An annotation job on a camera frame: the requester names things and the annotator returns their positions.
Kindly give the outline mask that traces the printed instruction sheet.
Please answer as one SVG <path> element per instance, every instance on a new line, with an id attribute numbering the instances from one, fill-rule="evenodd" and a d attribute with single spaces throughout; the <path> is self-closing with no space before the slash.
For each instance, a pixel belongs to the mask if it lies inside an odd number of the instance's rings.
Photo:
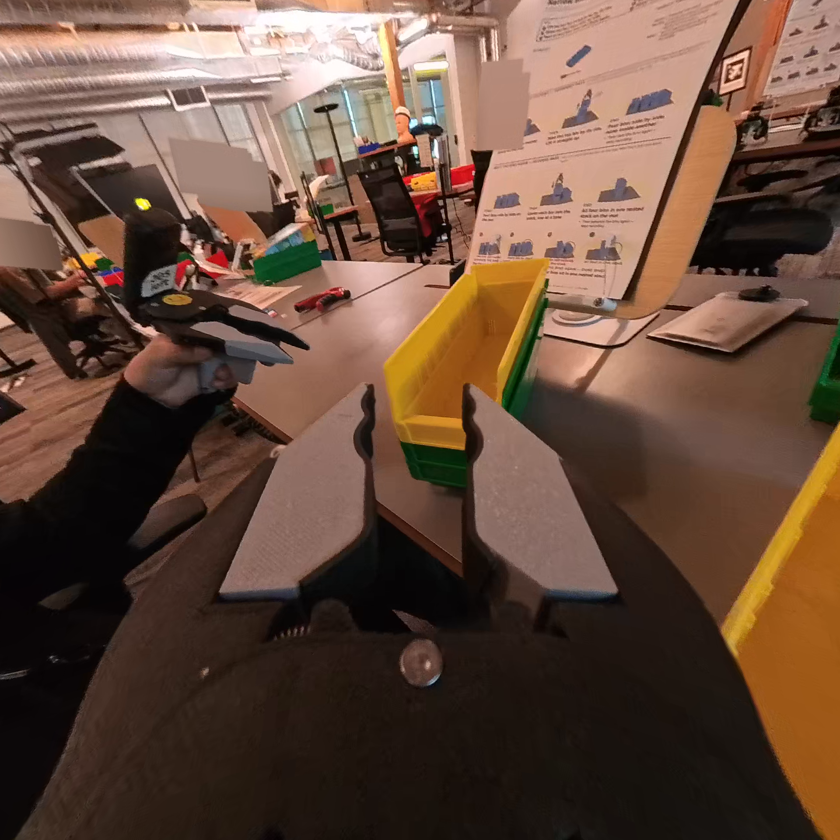
<path id="1" fill-rule="evenodd" d="M 739 5 L 519 2 L 506 35 L 527 114 L 491 157 L 468 266 L 546 259 L 549 289 L 623 298 Z"/>

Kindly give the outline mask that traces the framed marker tag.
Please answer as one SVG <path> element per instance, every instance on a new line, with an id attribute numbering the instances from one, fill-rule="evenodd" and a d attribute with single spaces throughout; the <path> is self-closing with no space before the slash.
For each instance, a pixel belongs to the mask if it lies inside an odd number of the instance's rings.
<path id="1" fill-rule="evenodd" d="M 718 95 L 728 96 L 747 87 L 753 49 L 748 46 L 721 60 Z"/>

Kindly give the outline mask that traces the person's left forearm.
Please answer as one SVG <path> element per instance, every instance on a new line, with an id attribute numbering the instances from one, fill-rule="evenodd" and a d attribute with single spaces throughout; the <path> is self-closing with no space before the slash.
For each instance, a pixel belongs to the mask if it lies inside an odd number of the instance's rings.
<path id="1" fill-rule="evenodd" d="M 65 467 L 26 500 L 2 503 L 2 676 L 49 656 L 48 596 L 77 584 L 121 582 L 130 541 L 164 494 L 199 430 L 235 386 L 178 406 L 123 377 Z"/>

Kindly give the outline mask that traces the white metal stand base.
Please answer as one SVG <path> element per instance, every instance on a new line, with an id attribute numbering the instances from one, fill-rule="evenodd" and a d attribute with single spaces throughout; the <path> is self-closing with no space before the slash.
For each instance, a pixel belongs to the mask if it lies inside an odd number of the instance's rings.
<path id="1" fill-rule="evenodd" d="M 549 291 L 543 319 L 544 335 L 600 349 L 624 346 L 659 316 L 655 311 L 644 318 L 618 317 L 617 301 Z"/>

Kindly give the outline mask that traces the grey flat pouch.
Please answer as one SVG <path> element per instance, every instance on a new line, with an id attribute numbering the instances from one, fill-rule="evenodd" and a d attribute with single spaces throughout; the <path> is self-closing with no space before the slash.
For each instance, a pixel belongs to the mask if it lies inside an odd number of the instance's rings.
<path id="1" fill-rule="evenodd" d="M 703 350 L 734 354 L 808 306 L 808 300 L 777 297 L 754 301 L 725 291 L 683 311 L 647 337 Z"/>

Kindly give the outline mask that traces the instruction sheet on board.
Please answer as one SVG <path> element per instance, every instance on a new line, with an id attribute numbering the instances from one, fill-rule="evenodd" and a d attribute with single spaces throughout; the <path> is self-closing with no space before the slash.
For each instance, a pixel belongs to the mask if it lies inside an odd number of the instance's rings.
<path id="1" fill-rule="evenodd" d="M 737 141 L 735 122 L 724 108 L 700 108 L 686 153 L 633 295 L 612 316 L 634 320 L 668 304 L 687 273 Z"/>

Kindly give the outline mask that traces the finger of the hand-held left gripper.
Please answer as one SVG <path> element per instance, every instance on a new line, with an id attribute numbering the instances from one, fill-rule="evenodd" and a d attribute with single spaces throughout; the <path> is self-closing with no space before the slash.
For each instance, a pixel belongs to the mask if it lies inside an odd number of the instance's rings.
<path id="1" fill-rule="evenodd" d="M 226 359 L 264 365 L 293 364 L 289 353 L 281 347 L 225 323 L 212 322 L 212 336 L 222 341 L 223 348 L 217 353 Z"/>

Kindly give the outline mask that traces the wall instruction poster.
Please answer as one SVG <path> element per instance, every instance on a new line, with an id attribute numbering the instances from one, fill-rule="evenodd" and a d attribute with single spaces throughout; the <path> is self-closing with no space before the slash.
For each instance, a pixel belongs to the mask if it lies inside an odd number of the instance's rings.
<path id="1" fill-rule="evenodd" d="M 763 95 L 778 99 L 824 88 L 839 79 L 839 2 L 793 1 Z"/>

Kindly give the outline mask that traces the green bin with packets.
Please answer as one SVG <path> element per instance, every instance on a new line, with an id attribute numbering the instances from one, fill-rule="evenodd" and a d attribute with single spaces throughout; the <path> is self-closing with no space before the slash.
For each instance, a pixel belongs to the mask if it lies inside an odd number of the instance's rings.
<path id="1" fill-rule="evenodd" d="M 316 269 L 322 264 L 321 251 L 315 240 L 305 241 L 254 260 L 255 283 L 274 286 L 285 280 Z"/>

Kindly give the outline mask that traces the person's left hand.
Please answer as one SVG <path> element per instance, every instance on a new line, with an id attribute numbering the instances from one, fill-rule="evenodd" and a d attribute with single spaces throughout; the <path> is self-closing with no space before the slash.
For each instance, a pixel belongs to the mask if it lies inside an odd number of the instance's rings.
<path id="1" fill-rule="evenodd" d="M 158 335 L 129 363 L 114 395 L 170 412 L 209 413 L 238 385 L 236 373 L 211 349 Z"/>

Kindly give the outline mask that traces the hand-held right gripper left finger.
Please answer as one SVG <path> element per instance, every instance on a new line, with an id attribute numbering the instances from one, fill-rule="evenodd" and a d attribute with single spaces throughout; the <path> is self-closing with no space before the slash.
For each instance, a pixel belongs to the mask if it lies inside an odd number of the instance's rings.
<path id="1" fill-rule="evenodd" d="M 350 602 L 375 577 L 375 389 L 362 383 L 279 454 L 222 602 Z"/>

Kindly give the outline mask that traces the yellow plastic bin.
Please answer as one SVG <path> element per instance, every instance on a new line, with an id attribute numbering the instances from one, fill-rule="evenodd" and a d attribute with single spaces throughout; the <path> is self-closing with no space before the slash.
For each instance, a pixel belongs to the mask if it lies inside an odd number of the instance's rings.
<path id="1" fill-rule="evenodd" d="M 721 631 L 800 802 L 823 838 L 838 839 L 838 428 Z"/>
<path id="2" fill-rule="evenodd" d="M 404 447 L 465 449 L 466 384 L 516 411 L 541 332 L 549 267 L 546 258 L 476 266 L 385 362 L 393 423 Z"/>

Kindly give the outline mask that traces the black monitor screen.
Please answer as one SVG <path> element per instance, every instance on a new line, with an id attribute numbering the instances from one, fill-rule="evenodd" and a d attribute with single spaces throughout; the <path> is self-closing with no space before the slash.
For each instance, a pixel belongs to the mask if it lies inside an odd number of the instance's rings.
<path id="1" fill-rule="evenodd" d="M 120 168 L 99 167 L 83 171 L 76 168 L 75 177 L 108 211 L 120 218 L 129 212 L 145 212 L 153 208 L 166 211 L 181 222 L 189 216 L 155 164 Z"/>

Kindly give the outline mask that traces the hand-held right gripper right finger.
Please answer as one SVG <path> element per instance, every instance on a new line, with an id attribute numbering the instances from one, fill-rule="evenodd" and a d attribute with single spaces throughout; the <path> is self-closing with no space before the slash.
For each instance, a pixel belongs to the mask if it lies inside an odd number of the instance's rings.
<path id="1" fill-rule="evenodd" d="M 485 601 L 616 599 L 561 458 L 475 385 L 462 409 L 468 585 Z"/>

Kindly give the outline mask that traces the black floor lamp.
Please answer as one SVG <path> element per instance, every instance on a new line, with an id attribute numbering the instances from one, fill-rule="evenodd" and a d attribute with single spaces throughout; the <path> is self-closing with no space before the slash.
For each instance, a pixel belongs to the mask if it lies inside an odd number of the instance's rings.
<path id="1" fill-rule="evenodd" d="M 338 137 L 337 137 L 337 134 L 335 132 L 335 128 L 334 128 L 334 124 L 333 124 L 332 113 L 335 110 L 337 110 L 338 107 L 339 107 L 339 105 L 336 102 L 326 102 L 326 103 L 323 103 L 323 104 L 317 106 L 316 108 L 314 108 L 313 111 L 317 114 L 325 115 L 325 118 L 326 118 L 326 120 L 328 122 L 328 126 L 329 126 L 329 131 L 330 131 L 330 135 L 331 135 L 331 139 L 332 139 L 333 148 L 334 148 L 334 151 L 335 151 L 335 159 L 338 162 L 338 166 L 339 166 L 339 169 L 340 169 L 340 172 L 341 172 L 341 176 L 342 176 L 342 180 L 344 182 L 346 192 L 348 194 L 348 198 L 350 200 L 350 204 L 355 206 L 354 196 L 352 194 L 352 190 L 351 190 L 351 186 L 350 186 L 350 178 L 349 178 L 349 176 L 347 174 L 347 171 L 344 167 L 343 159 L 341 157 Z M 356 227 L 357 227 L 357 234 L 352 237 L 353 242 L 355 242 L 355 243 L 371 242 L 372 241 L 371 233 L 364 231 L 363 228 L 362 228 L 361 217 L 359 216 L 359 210 L 356 209 L 355 213 L 356 213 L 355 224 L 356 224 Z"/>

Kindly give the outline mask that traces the red and black pliers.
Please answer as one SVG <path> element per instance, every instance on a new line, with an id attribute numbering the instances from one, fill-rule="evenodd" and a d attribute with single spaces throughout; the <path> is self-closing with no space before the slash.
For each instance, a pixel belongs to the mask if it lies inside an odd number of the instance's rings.
<path id="1" fill-rule="evenodd" d="M 325 312 L 332 305 L 349 300 L 352 293 L 345 287 L 331 287 L 318 294 L 306 297 L 296 302 L 293 307 L 295 312 L 304 313 L 310 311 Z"/>

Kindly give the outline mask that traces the blue patterned carton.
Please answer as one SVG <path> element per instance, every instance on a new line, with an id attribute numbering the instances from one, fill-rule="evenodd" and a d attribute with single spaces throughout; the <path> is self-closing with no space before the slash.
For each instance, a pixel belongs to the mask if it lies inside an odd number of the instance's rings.
<path id="1" fill-rule="evenodd" d="M 274 255 L 312 241 L 316 242 L 317 239 L 309 223 L 291 223 L 268 237 L 262 256 Z"/>

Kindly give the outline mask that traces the printed paper sheets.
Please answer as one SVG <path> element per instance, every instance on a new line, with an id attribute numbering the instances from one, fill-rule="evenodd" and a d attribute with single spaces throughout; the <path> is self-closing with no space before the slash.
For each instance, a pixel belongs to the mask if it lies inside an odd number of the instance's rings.
<path id="1" fill-rule="evenodd" d="M 274 285 L 261 286 L 252 280 L 240 280 L 221 285 L 214 292 L 224 298 L 230 298 L 242 304 L 248 304 L 260 310 L 273 309 L 282 298 L 298 292 L 301 286 Z"/>

